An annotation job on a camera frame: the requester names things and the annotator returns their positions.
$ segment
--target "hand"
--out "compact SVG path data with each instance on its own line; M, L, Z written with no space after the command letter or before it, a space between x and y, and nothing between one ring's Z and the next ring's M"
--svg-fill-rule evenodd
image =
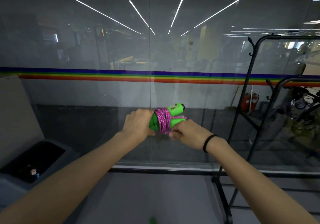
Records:
M169 136L171 140L178 139L194 149L202 149L205 140L212 135L209 130L202 128L191 119L181 121L173 126Z
M148 135L155 135L155 132L149 128L151 116L154 114L149 109L138 109L128 114L125 118L122 133L131 137L135 143L140 144Z

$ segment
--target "gray floor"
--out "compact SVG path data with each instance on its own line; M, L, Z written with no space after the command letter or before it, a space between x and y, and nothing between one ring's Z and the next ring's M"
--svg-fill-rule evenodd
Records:
M320 211L319 193L294 192L290 189L320 190L314 179L271 178L306 210ZM230 184L228 177L221 182ZM228 201L234 187L224 186ZM235 205L248 206L239 194ZM234 224L259 223L248 209L231 209ZM107 173L90 192L77 219L86 223L147 224L155 217L162 223L223 223L217 197L209 176Z
M73 107L36 105L35 113L46 138L52 138L71 146L81 154L85 154L99 144L109 140L121 130L126 114L136 108L116 107ZM184 115L193 119L206 129L228 138L234 118L234 110L189 109ZM281 127L281 122L273 125L275 129ZM294 145L279 140L270 143L270 132L262 137L266 146L256 151L252 164L273 166L320 166L318 159L306 159L306 153L298 150ZM252 126L239 117L231 146L244 158L250 149L249 139L254 138ZM215 160L203 153L190 149L179 142L172 142L166 135L157 134L147 138L136 149L123 157L122 162L138 163L173 163L173 164L205 164L215 163Z

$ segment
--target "bracelet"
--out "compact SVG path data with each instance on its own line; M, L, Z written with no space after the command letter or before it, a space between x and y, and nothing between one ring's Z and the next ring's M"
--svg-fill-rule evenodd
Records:
M209 136L209 137L206 139L206 141L204 142L203 151L204 151L205 153L208 153L208 152L206 151L207 144L209 143L209 141L210 141L214 136L219 137L218 135L213 134L213 135Z

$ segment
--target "fire extinguisher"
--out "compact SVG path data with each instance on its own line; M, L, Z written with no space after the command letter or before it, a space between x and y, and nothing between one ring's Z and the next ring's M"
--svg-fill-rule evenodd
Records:
M244 95L244 98L241 104L241 110L246 113L249 112L249 109L251 111L254 111L258 103L258 100L259 100L258 94L252 93L252 99L251 99L251 95L249 93L246 93Z

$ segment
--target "pink rope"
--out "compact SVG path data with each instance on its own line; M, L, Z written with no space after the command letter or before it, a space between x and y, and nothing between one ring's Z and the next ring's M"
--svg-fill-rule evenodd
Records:
M172 118L184 118L186 120L188 119L184 116L171 117L170 112L167 108L156 109L154 112L158 117L160 133L170 133L170 122Z

